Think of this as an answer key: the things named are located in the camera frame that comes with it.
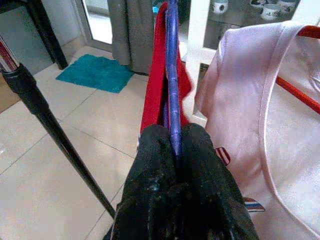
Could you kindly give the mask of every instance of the tile floor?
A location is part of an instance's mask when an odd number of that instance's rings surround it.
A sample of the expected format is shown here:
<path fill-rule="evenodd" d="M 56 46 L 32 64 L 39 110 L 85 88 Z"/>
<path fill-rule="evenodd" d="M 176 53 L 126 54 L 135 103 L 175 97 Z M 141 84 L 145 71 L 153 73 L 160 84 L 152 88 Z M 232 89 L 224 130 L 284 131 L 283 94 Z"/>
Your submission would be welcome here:
<path fill-rule="evenodd" d="M 74 56 L 111 53 L 85 46 Z M 51 110 L 115 207 L 133 163 L 147 78 L 119 94 L 35 75 Z M 89 188 L 22 102 L 0 114 L 0 239 L 102 240 L 112 224 Z"/>

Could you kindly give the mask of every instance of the light pink garment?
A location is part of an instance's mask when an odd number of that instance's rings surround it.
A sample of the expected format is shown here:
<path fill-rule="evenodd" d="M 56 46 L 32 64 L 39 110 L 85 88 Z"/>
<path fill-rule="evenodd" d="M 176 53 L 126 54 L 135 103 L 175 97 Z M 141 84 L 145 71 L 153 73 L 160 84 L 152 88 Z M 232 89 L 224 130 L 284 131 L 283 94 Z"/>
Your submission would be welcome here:
<path fill-rule="evenodd" d="M 320 115 L 275 85 L 280 71 L 320 103 L 319 41 L 302 27 L 228 30 L 195 97 L 242 195 L 265 209 L 250 213 L 262 240 L 320 239 Z"/>

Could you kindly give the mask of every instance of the black metal pole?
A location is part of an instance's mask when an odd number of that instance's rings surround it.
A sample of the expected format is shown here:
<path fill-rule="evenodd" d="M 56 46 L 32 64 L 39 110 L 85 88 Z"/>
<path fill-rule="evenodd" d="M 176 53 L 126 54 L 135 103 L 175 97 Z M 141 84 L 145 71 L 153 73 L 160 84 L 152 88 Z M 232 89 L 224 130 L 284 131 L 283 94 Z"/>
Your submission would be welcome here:
<path fill-rule="evenodd" d="M 66 57 L 52 29 L 49 17 L 41 0 L 22 1 L 32 18 L 32 21 L 46 47 L 53 62 L 57 63 L 59 69 L 68 66 Z"/>
<path fill-rule="evenodd" d="M 54 142 L 82 177 L 100 203 L 115 217 L 115 210 L 69 141 L 65 132 L 49 109 L 49 105 L 37 87 L 37 82 L 22 64 L 19 65 L 3 39 L 0 37 L 0 68 L 2 75 L 11 88 L 18 94 L 25 106 L 35 115 Z"/>

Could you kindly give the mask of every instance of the white cup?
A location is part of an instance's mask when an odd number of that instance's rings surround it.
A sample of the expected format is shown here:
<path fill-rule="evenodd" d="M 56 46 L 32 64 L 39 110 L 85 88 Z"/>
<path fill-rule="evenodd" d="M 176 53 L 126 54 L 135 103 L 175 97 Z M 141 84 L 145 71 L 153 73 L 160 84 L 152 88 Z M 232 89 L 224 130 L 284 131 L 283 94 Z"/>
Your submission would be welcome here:
<path fill-rule="evenodd" d="M 215 14 L 224 14 L 228 9 L 228 0 L 214 0 L 211 2 L 211 10 Z"/>
<path fill-rule="evenodd" d="M 261 17 L 264 20 L 271 21 L 275 20 L 280 16 L 281 7 L 277 4 L 266 4 L 263 6 Z"/>
<path fill-rule="evenodd" d="M 279 0 L 277 2 L 277 5 L 281 7 L 281 13 L 283 14 L 292 13 L 296 7 L 296 4 L 296 0 Z"/>
<path fill-rule="evenodd" d="M 255 8 L 263 8 L 266 4 L 269 4 L 268 0 L 250 0 L 250 5 Z"/>

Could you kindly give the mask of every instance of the striped trim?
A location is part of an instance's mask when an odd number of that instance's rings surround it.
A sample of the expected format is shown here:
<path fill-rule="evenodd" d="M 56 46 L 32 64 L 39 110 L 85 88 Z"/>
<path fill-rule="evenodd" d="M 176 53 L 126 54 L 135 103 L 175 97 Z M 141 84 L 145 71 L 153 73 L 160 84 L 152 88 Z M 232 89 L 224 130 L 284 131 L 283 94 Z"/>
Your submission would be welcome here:
<path fill-rule="evenodd" d="M 214 150 L 225 166 L 227 166 L 231 162 L 230 155 L 224 147 L 218 147 Z"/>
<path fill-rule="evenodd" d="M 256 200 L 250 197 L 244 197 L 243 198 L 246 209 L 249 213 L 256 213 L 256 212 L 264 212 L 266 209 L 258 203 Z"/>

